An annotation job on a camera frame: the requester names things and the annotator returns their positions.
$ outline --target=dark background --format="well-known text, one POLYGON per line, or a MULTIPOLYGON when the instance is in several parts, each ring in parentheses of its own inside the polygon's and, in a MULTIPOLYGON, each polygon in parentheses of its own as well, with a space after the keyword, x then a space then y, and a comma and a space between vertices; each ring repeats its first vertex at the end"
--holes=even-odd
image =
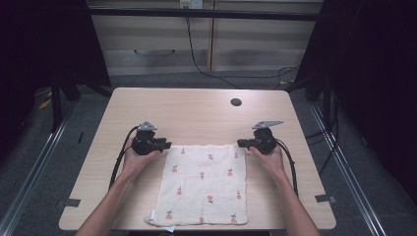
POLYGON ((297 75, 316 99, 328 82, 383 166, 417 203, 417 3, 325 1, 297 75))

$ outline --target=cloth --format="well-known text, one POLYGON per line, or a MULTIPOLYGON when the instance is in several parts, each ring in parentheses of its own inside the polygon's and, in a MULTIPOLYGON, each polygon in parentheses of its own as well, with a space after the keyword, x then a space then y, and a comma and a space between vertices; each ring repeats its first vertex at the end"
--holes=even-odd
POLYGON ((146 222, 246 224, 245 151, 237 145, 172 146, 152 219, 146 222))

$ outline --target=round hole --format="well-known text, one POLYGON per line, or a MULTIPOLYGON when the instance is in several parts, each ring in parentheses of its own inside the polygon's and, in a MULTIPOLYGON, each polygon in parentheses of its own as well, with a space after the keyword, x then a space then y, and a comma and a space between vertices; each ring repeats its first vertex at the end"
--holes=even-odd
POLYGON ((242 105, 242 100, 239 98, 233 98, 230 100, 230 103, 232 103, 234 106, 240 106, 242 105))

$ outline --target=metal rail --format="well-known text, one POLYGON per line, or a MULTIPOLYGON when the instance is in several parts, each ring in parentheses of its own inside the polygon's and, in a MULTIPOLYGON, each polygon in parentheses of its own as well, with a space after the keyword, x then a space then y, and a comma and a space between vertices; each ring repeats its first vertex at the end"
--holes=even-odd
POLYGON ((171 9, 171 8, 123 8, 123 7, 87 7, 59 8, 43 7, 34 10, 42 14, 60 15, 96 15, 96 16, 132 16, 132 17, 182 17, 182 18, 221 18, 248 20, 277 20, 316 22, 320 20, 340 21, 348 19, 345 16, 323 15, 316 13, 282 13, 282 12, 252 12, 200 9, 171 9))
POLYGON ((76 102, 72 102, 72 105, 67 113, 67 115, 62 120, 60 126, 56 129, 54 133, 49 135, 48 141, 43 147, 40 155, 37 158, 36 163, 30 171, 28 178, 26 179, 24 185, 20 189, 19 193, 16 195, 12 204, 7 209, 4 217, 0 222, 0 235, 9 236, 13 234, 13 231, 16 228, 16 225, 19 222, 19 219, 24 212, 31 194, 33 193, 37 183, 40 180, 40 177, 52 155, 52 152, 55 150, 58 141, 61 139, 61 136, 65 130, 67 122, 73 113, 76 102))
MULTIPOLYGON (((317 123, 320 126, 320 129, 323 131, 323 134, 325 135, 328 147, 330 148, 330 150, 332 150, 335 143, 335 137, 333 133, 325 132, 326 125, 323 121, 323 114, 320 108, 317 105, 312 105, 311 108, 313 110, 313 114, 317 120, 317 123)), ((346 184, 349 187, 349 190, 352 193, 352 196, 355 199, 355 202, 359 207, 362 216, 365 219, 365 222, 371 230, 372 235, 386 236, 386 233, 378 218, 377 213, 375 212, 374 208, 372 207, 371 203, 369 202, 368 198, 363 192, 361 186, 359 185, 359 182, 356 179, 355 174, 350 168, 349 163, 347 162, 347 159, 339 146, 337 146, 334 149, 334 160, 336 161, 341 171, 341 174, 344 180, 346 181, 346 184)))

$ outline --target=forearm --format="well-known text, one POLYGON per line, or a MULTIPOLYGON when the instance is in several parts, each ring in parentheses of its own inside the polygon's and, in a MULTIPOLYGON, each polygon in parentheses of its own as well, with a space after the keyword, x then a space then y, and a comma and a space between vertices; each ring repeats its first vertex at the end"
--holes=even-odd
POLYGON ((130 177, 119 176, 76 235, 109 235, 130 183, 130 177))
POLYGON ((316 224, 301 204, 284 171, 273 173, 288 235, 320 235, 316 224))

